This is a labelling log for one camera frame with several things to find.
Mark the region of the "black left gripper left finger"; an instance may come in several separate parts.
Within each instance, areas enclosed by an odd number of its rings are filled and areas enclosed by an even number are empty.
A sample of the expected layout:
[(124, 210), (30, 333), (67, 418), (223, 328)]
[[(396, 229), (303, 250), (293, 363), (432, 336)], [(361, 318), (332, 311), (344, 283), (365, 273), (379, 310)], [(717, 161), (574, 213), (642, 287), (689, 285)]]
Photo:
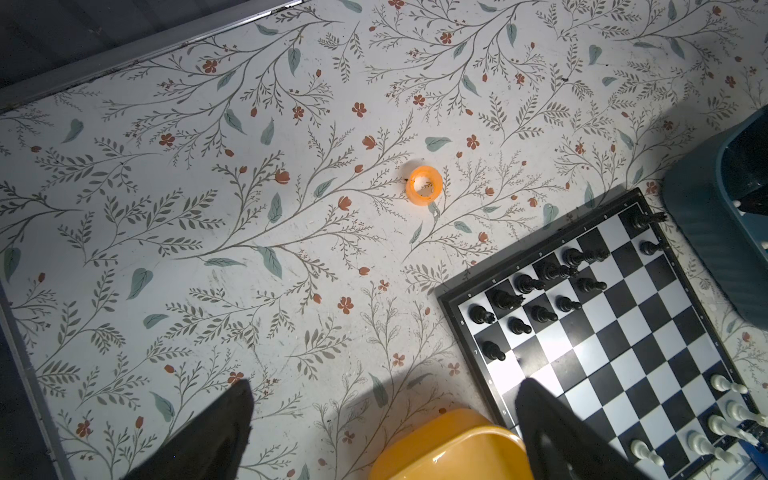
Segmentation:
[(227, 389), (128, 479), (234, 479), (251, 432), (253, 394), (247, 380)]

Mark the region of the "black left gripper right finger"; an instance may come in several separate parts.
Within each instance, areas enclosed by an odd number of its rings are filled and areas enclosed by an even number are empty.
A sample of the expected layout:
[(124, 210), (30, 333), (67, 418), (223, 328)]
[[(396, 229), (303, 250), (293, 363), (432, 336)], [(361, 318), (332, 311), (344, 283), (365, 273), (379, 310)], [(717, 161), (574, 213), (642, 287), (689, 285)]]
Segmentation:
[(528, 378), (520, 384), (515, 409), (534, 478), (641, 480), (647, 477), (538, 381)]

